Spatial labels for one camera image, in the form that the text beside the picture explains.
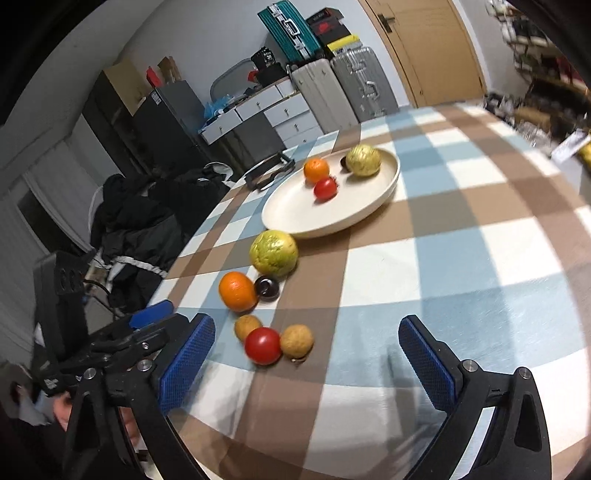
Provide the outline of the person's left hand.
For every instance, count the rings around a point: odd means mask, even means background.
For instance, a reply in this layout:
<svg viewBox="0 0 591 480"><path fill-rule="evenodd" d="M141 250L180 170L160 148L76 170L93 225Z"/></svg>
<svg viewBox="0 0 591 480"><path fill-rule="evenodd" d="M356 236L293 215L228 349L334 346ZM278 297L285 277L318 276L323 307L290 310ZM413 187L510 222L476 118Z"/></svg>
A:
<svg viewBox="0 0 591 480"><path fill-rule="evenodd" d="M72 399L68 392L54 398L53 414L55 420L60 424L63 430L66 430L68 427L72 406ZM127 436L130 439L132 446L136 447L140 441L140 433L132 411L130 408L121 407L119 412L122 416Z"/></svg>

